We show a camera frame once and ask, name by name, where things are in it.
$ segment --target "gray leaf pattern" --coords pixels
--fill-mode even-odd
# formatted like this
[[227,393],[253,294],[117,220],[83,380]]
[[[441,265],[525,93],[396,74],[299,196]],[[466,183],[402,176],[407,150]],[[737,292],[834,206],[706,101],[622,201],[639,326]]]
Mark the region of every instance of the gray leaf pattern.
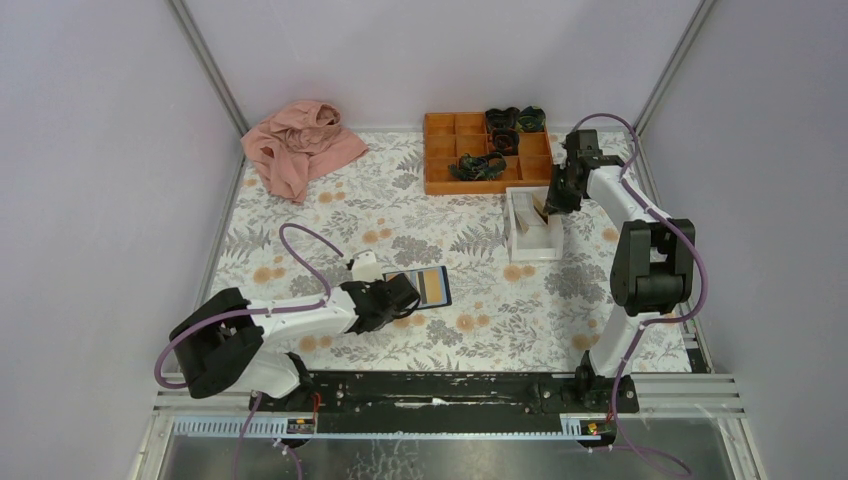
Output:
[[418,175],[413,175],[411,173],[404,173],[403,175],[392,180],[392,186],[400,188],[401,190],[406,190],[413,183],[418,180]]
[[[284,222],[300,223],[351,254],[372,249],[383,271],[445,265],[453,305],[422,310],[380,331],[283,342],[310,369],[571,371],[597,341],[612,310],[607,275],[617,232],[591,200],[563,218],[559,262],[511,264],[504,246],[503,195],[427,196],[420,133],[364,133],[371,151],[310,182],[294,205],[269,195],[251,165],[235,202],[213,292],[239,287],[246,298],[320,293],[320,282],[279,242]],[[551,134],[553,151],[564,133]],[[599,133],[624,158],[622,133]],[[287,234],[293,248],[331,283],[350,279],[321,242]],[[633,369],[688,371],[679,329],[647,330]]]
[[426,241],[408,235],[395,238],[392,247],[398,249],[395,261],[404,267],[415,263],[433,264],[442,259],[442,250],[439,247],[428,245]]

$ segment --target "white box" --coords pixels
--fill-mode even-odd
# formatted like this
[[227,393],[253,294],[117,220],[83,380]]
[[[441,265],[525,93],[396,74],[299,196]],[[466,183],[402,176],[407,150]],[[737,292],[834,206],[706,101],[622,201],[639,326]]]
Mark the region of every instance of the white box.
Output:
[[510,262],[529,262],[533,260],[559,260],[562,258],[565,235],[562,231],[562,217],[548,217],[546,229],[531,228],[526,234],[515,223],[515,210],[512,203],[513,193],[541,192],[548,195],[548,187],[512,187],[506,189],[504,202],[504,231],[506,249]]

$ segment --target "purple cable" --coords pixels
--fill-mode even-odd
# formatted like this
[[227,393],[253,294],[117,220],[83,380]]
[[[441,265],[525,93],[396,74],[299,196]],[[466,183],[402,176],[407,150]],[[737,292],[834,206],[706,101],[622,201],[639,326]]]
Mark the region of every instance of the purple cable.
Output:
[[[671,230],[672,233],[674,233],[674,235],[677,236],[677,238],[681,242],[683,242],[683,244],[686,246],[686,248],[692,254],[692,258],[695,259],[695,264],[698,266],[698,274],[701,277],[701,293],[698,296],[698,302],[695,304],[695,307],[692,309],[692,311],[690,311],[689,313],[687,313],[685,315],[677,317],[677,318],[662,318],[662,317],[660,317],[660,318],[654,318],[654,319],[651,319],[651,320],[645,320],[644,322],[642,322],[639,325],[639,330],[636,332],[636,335],[633,337],[633,341],[630,343],[630,346],[627,347],[627,351],[625,352],[624,357],[621,358],[621,363],[618,366],[618,371],[616,371],[616,373],[615,373],[615,381],[613,382],[613,386],[612,386],[612,400],[611,400],[611,403],[610,403],[610,409],[612,410],[612,416],[613,416],[613,419],[615,421],[615,425],[618,429],[618,433],[621,434],[621,438],[623,438],[624,442],[627,444],[627,447],[619,447],[619,449],[626,449],[626,450],[629,450],[629,451],[635,453],[645,463],[647,463],[648,465],[650,465],[655,470],[657,470],[661,473],[664,473],[666,475],[670,475],[670,476],[673,476],[673,477],[676,477],[676,478],[689,478],[689,477],[692,476],[692,469],[689,468],[689,466],[686,465],[686,463],[683,462],[683,460],[681,460],[681,459],[679,459],[679,458],[677,458],[677,457],[675,457],[675,456],[673,456],[669,453],[663,452],[661,450],[656,450],[656,449],[649,448],[649,447],[641,447],[641,446],[634,445],[633,442],[630,440],[630,438],[628,438],[627,433],[625,432],[625,430],[622,428],[620,422],[618,421],[618,387],[621,384],[621,377],[624,375],[624,369],[627,367],[627,362],[630,361],[630,356],[633,355],[633,352],[636,351],[636,347],[639,346],[639,341],[642,339],[642,335],[644,335],[644,333],[645,333],[645,328],[647,328],[647,327],[649,327],[649,326],[651,326],[655,323],[671,324],[671,323],[685,322],[685,321],[695,317],[695,315],[697,315],[698,312],[700,312],[701,309],[704,308],[704,303],[707,300],[707,293],[709,292],[709,279],[707,277],[707,271],[706,271],[706,269],[704,269],[704,260],[701,258],[701,255],[698,253],[698,250],[695,249],[695,245],[692,244],[692,242],[689,240],[689,238],[687,238],[686,235],[684,235],[683,232],[681,232],[680,229],[677,228],[674,224],[672,224],[667,218],[663,217],[662,215],[659,214],[659,212],[657,212],[656,210],[651,208],[648,205],[648,202],[644,198],[642,198],[642,196],[639,195],[638,192],[636,192],[636,189],[634,189],[630,185],[630,182],[628,182],[627,179],[624,178],[624,174],[627,172],[627,169],[630,168],[630,166],[636,160],[636,157],[639,156],[639,154],[641,153],[640,149],[639,149],[639,135],[636,134],[636,130],[633,128],[633,126],[630,125],[630,123],[627,120],[619,117],[618,115],[613,115],[611,113],[595,113],[595,114],[589,115],[588,117],[584,118],[583,120],[580,120],[579,122],[577,122],[577,125],[575,125],[574,128],[571,131],[573,132],[573,131],[577,130],[580,127],[580,125],[582,125],[583,122],[585,122],[586,120],[596,118],[596,117],[612,118],[614,120],[617,120],[618,122],[620,122],[622,125],[624,125],[627,128],[628,133],[630,133],[630,137],[633,139],[634,148],[633,148],[633,154],[630,156],[630,158],[624,163],[624,166],[621,168],[621,174],[619,175],[619,180],[621,182],[621,186],[624,187],[624,189],[627,191],[627,193],[630,194],[631,197],[633,197],[633,200],[635,200],[636,203],[638,203],[642,208],[645,209],[645,211],[648,213],[648,215],[650,215],[652,218],[654,218],[658,222],[662,223],[666,228]],[[683,470],[685,472],[680,473],[680,472],[675,472],[675,471],[672,471],[670,469],[667,469],[667,468],[663,467],[662,465],[660,465],[660,464],[652,461],[651,459],[649,459],[648,454],[658,455],[658,456],[661,456],[661,457],[666,458],[668,460],[671,460],[672,462],[676,463],[681,468],[683,468]]]
[[253,420],[253,416],[256,415],[256,411],[259,410],[259,404],[261,403],[262,392],[256,392],[256,400],[253,402],[253,406],[250,407],[250,413],[247,414],[247,418],[244,420],[241,430],[239,430],[239,438],[236,440],[236,452],[233,454],[233,480],[238,480],[238,457],[241,454],[241,443],[244,441],[244,436],[247,434],[247,427],[250,426],[250,421]]
[[[333,245],[332,242],[330,242],[329,240],[322,237],[318,233],[315,233],[312,230],[310,230],[310,229],[308,229],[304,226],[298,225],[296,223],[284,223],[280,227],[280,240],[283,242],[283,247],[285,247],[285,249],[289,252],[289,254],[292,257],[294,257],[295,260],[297,260],[297,263],[306,267],[306,269],[309,270],[309,273],[311,273],[312,275],[315,275],[315,277],[318,278],[318,280],[321,282],[321,285],[324,286],[324,292],[326,293],[327,298],[329,298],[330,293],[333,290],[332,287],[330,286],[330,282],[327,281],[327,279],[324,277],[324,275],[321,274],[321,272],[319,272],[318,270],[315,270],[315,268],[313,268],[312,265],[309,264],[309,262],[304,260],[300,255],[298,255],[294,251],[294,249],[291,248],[291,245],[289,245],[289,242],[286,241],[286,237],[283,233],[283,232],[285,232],[285,230],[287,228],[296,228],[298,230],[302,230],[302,231],[312,235],[313,237],[317,238],[318,240],[321,240],[322,242],[324,242],[325,245],[330,247],[340,257],[343,257],[344,254],[342,253],[341,250],[338,249],[338,247]],[[186,338],[190,337],[191,335],[193,335],[198,330],[206,328],[207,326],[215,324],[215,323],[220,323],[221,321],[226,320],[228,318],[240,317],[240,316],[243,316],[243,315],[264,315],[264,314],[267,314],[267,313],[306,312],[306,311],[309,311],[309,310],[315,310],[317,308],[321,308],[326,304],[326,302],[327,302],[326,299],[322,298],[317,303],[313,303],[312,305],[298,305],[296,307],[277,307],[277,308],[271,309],[270,312],[268,311],[267,308],[251,308],[251,309],[243,309],[243,310],[233,310],[233,311],[230,311],[230,312],[219,313],[218,315],[214,315],[214,316],[209,317],[207,319],[201,320],[201,321],[195,323],[194,325],[190,326],[189,328],[185,329],[179,335],[177,335],[176,338],[171,340],[171,342],[165,347],[165,349],[162,350],[162,353],[159,354],[159,357],[156,359],[156,365],[153,367],[153,376],[154,376],[154,378],[156,378],[156,383],[158,383],[162,388],[168,388],[168,389],[171,389],[171,390],[176,390],[176,389],[179,389],[179,388],[185,388],[185,387],[188,386],[188,384],[186,384],[185,382],[171,383],[168,380],[166,380],[165,377],[162,375],[162,366],[165,364],[165,359],[168,358],[168,354],[170,354],[174,350],[174,348],[176,348],[176,346],[180,344],[180,342],[182,342]]]
[[[312,265],[309,264],[309,262],[304,260],[300,255],[297,254],[297,252],[294,251],[293,248],[291,248],[291,245],[289,245],[289,242],[286,240],[286,235],[284,233],[287,228],[296,228],[298,230],[304,231],[304,232],[312,235],[313,237],[317,238],[318,240],[321,240],[322,242],[324,242],[324,245],[330,247],[340,257],[344,257],[344,253],[342,253],[342,251],[339,250],[338,247],[333,245],[332,242],[330,242],[326,238],[322,237],[320,234],[313,232],[312,230],[304,227],[303,225],[298,225],[296,223],[284,223],[280,227],[280,240],[283,242],[283,247],[286,249],[286,251],[289,252],[289,255],[291,255],[292,257],[294,257],[295,260],[297,260],[297,263],[306,267],[306,269],[309,270],[309,273],[314,275],[315,278],[317,278],[321,282],[321,285],[324,286],[324,292],[327,294],[327,298],[330,298],[330,292],[332,292],[332,290],[333,290],[333,287],[330,286],[330,282],[327,281],[327,278],[324,277],[324,275],[321,275],[321,272],[319,272],[318,270],[315,270],[315,268],[313,268]],[[327,303],[327,300],[322,298],[317,303],[313,303],[312,305],[304,305],[304,306],[301,306],[301,307],[277,307],[277,308],[272,309],[271,313],[303,312],[303,311],[306,311],[306,310],[315,310],[316,308],[323,307],[326,303]]]

